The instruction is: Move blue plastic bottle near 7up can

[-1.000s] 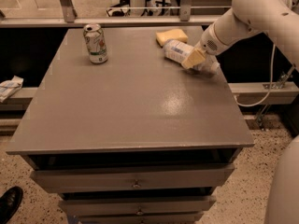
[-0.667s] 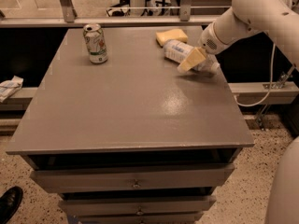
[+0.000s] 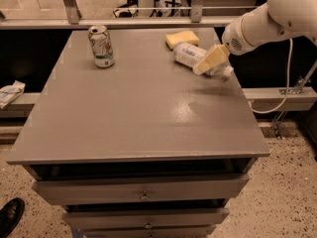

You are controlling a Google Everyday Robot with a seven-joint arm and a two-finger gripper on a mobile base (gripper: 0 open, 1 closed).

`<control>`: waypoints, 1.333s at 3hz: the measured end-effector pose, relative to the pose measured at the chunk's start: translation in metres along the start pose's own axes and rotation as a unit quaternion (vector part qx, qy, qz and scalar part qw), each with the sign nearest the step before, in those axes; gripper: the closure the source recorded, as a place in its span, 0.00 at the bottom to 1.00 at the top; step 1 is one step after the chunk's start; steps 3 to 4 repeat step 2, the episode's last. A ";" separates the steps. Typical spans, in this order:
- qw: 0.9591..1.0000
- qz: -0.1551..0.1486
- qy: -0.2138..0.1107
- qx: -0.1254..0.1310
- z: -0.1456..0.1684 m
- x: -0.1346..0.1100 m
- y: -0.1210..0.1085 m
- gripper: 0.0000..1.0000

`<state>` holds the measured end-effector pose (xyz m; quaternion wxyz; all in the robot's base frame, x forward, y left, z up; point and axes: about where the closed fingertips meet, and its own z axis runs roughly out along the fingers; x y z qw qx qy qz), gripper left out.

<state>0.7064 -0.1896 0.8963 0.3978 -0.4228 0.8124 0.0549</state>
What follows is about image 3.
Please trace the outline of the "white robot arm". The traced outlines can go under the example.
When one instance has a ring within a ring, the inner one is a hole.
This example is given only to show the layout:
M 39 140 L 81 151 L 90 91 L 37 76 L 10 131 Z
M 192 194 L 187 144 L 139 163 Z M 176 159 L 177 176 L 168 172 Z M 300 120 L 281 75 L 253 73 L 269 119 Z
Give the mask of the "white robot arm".
M 301 36 L 316 44 L 317 0 L 266 0 L 230 23 L 222 45 L 209 49 L 193 71 L 200 75 L 225 62 L 229 55 L 240 56 L 266 43 Z

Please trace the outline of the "white gripper with vent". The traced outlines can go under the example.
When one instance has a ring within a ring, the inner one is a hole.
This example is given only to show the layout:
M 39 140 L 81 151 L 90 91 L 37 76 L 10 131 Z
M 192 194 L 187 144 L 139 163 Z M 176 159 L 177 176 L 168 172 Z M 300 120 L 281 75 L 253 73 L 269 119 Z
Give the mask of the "white gripper with vent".
M 193 71 L 200 75 L 209 69 L 222 64 L 229 59 L 230 53 L 240 56 L 253 51 L 252 39 L 247 34 L 254 28 L 252 16 L 241 16 L 225 27 L 222 43 L 209 49 L 206 55 L 193 67 Z

